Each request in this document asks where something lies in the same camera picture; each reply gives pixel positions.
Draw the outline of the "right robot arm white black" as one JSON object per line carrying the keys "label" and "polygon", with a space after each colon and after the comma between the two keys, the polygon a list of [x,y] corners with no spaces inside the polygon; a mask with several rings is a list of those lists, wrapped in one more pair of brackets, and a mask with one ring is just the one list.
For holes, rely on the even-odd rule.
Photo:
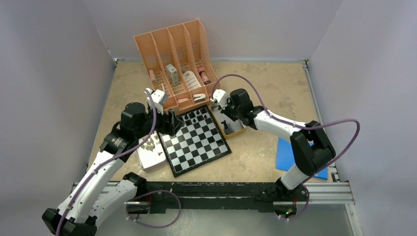
{"label": "right robot arm white black", "polygon": [[254,106],[243,88],[227,93],[217,89],[212,95],[221,113],[244,126],[266,131],[291,144],[294,165],[277,181],[276,193],[282,200],[290,199],[296,189],[320,171],[336,152],[317,121],[303,123],[284,118],[262,106]]}

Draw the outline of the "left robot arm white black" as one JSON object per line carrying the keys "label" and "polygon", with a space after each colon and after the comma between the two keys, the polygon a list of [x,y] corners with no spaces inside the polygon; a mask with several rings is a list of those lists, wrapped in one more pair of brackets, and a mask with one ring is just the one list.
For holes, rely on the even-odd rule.
{"label": "left robot arm white black", "polygon": [[43,213],[42,220],[49,231],[56,236],[93,236],[124,202],[150,200],[154,194],[165,193],[163,189],[149,191],[145,178],[128,173],[114,190],[101,195],[110,178],[154,131],[173,136],[183,125],[172,109],[164,113],[154,103],[147,107],[138,102],[127,104],[76,188],[57,208]]}

